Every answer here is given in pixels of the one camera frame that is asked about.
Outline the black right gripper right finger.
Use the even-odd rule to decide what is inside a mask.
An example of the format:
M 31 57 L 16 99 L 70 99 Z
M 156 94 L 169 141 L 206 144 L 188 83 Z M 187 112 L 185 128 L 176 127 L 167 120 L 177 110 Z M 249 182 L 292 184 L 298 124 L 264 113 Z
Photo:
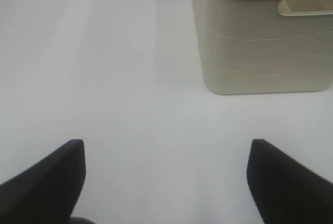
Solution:
M 251 143 L 247 183 L 264 223 L 332 223 L 332 182 L 264 139 Z

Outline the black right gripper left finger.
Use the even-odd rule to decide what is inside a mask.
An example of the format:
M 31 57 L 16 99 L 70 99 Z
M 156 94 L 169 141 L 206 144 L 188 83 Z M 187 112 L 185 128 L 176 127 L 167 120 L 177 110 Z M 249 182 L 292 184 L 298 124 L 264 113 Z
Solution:
M 70 223 L 85 176 L 84 142 L 70 140 L 1 184 L 1 223 Z

